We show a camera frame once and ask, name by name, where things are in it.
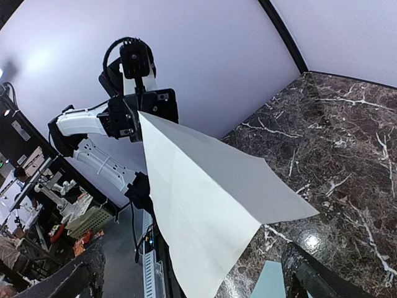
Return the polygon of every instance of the black cable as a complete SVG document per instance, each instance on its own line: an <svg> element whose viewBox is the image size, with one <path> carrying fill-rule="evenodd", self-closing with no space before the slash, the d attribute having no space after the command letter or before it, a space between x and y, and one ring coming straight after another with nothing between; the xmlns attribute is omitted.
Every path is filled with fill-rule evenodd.
<svg viewBox="0 0 397 298"><path fill-rule="evenodd" d="M135 235L135 212L134 212L134 206L132 204L132 201L130 201L131 205L131 218L132 218L132 238L134 240L134 245L135 245L135 252L138 251L138 244L136 242L136 235Z"/></svg>
<svg viewBox="0 0 397 298"><path fill-rule="evenodd" d="M149 229L153 226L153 223L146 229L146 233L144 235L142 235L141 239L139 240L138 243L138 249L135 251L135 263L139 262L139 249L142 245L142 243L144 242L144 240L146 239L146 237L149 234Z"/></svg>
<svg viewBox="0 0 397 298"><path fill-rule="evenodd" d="M38 171L38 177L40 177L47 169L42 169L41 171ZM29 184L33 184L36 185L38 183L40 183L40 181L29 181L28 183L25 183L24 186L27 186Z"/></svg>
<svg viewBox="0 0 397 298"><path fill-rule="evenodd" d="M18 104L17 104L17 94L16 94L16 92L15 92L14 86L13 86L10 82L4 82L3 85L8 85L8 86L11 88L11 90L12 90L12 101L14 102L14 104L16 105L16 107L18 107Z"/></svg>
<svg viewBox="0 0 397 298"><path fill-rule="evenodd" d="M109 85L110 85L110 87L113 89L113 91L114 91L115 93L117 93L117 94L120 94L120 93L121 93L121 90L118 90L117 86L116 86L116 85L112 82L112 80L110 79L109 72L108 72L108 69L107 69L107 62L108 62L108 60L109 60L110 53L112 52L112 50L113 50L115 47L117 47L117 45L119 45L119 44L122 43L122 42L127 42L127 41L133 40L133 39L134 39L134 38L132 38L132 37L123 37L123 38L120 38L120 39L116 40L114 43L112 43L112 44L110 45L110 47L107 49L107 51L106 51L106 53L105 53L105 57L104 57L104 62L102 63L102 67L103 67L103 70L104 70L105 79L107 80L107 82L109 83Z"/></svg>
<svg viewBox="0 0 397 298"><path fill-rule="evenodd" d="M101 105L105 104L106 102L108 102L108 100L101 102L100 104L97 104L94 107L90 107L87 111L92 111L92 110L96 109L97 107L100 107Z"/></svg>
<svg viewBox="0 0 397 298"><path fill-rule="evenodd" d="M50 146L51 146L51 132L50 132L49 129L48 129L48 143L49 143Z"/></svg>

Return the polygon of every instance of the robotic lab equipment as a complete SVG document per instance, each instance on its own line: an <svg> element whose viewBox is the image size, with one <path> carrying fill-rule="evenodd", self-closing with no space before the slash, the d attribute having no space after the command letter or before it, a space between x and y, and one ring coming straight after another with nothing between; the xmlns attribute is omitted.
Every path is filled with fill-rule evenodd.
<svg viewBox="0 0 397 298"><path fill-rule="evenodd" d="M60 214L68 219L76 210L76 206L69 203L64 197L58 197L51 189L46 186L46 182L39 181L35 185L35 192L42 192L56 204L56 208L60 211Z"/></svg>
<svg viewBox="0 0 397 298"><path fill-rule="evenodd" d="M70 182L64 181L62 183L62 186L60 186L58 183L55 183L51 190L53 191L58 191L62 196L66 195L72 188L74 188L77 185L77 182L75 180L71 180Z"/></svg>
<svg viewBox="0 0 397 298"><path fill-rule="evenodd" d="M120 58L109 66L111 51L119 44ZM150 47L140 39L125 37L107 50L99 81L111 96L108 101L88 109L68 106L49 124L56 149L90 166L108 179L131 200L135 207L153 214L149 198L149 180L104 153L89 138L89 133L116 139L129 137L142 141L138 111L178 123L176 95L173 89L157 90L156 67Z"/></svg>

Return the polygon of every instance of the white wall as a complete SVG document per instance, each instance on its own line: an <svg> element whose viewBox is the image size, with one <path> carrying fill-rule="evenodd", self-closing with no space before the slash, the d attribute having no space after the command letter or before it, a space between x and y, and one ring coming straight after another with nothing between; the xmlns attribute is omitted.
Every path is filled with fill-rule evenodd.
<svg viewBox="0 0 397 298"><path fill-rule="evenodd" d="M0 68L15 84L20 109L47 137L48 121L68 104L91 107L108 98L97 78L105 51L124 36L152 48L158 87L175 89L180 123L215 137L298 76L257 0L25 0L0 31ZM144 170L141 144L93 140ZM106 180L73 165L126 203Z"/></svg>
<svg viewBox="0 0 397 298"><path fill-rule="evenodd" d="M309 70L397 87L395 0L271 0Z"/></svg>

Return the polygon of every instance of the paper sheet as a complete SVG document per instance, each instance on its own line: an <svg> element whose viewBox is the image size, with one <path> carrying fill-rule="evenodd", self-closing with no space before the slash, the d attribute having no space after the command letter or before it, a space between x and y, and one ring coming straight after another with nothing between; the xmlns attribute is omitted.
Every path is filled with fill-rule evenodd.
<svg viewBox="0 0 397 298"><path fill-rule="evenodd" d="M318 212L262 158L140 112L151 198L187 297L214 297L261 224Z"/></svg>
<svg viewBox="0 0 397 298"><path fill-rule="evenodd" d="M266 261L251 298L285 298L285 296L281 263Z"/></svg>

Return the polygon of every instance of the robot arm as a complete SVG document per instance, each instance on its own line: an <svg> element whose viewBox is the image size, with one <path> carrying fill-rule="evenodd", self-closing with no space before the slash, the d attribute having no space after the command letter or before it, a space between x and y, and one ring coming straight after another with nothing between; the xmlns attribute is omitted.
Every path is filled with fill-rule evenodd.
<svg viewBox="0 0 397 298"><path fill-rule="evenodd" d="M142 135L138 111L178 122L174 90L156 90L156 68L149 46L135 38L120 41L123 42L120 58L105 67L99 77L112 97L90 109L68 106L48 124L48 128L56 149L63 156L90 166L131 199L137 208L153 213L151 202L149 206L146 204L149 199L148 177L114 160L87 136L97 133L116 139L129 137L131 142L140 142ZM104 65L107 64L109 50Z"/></svg>

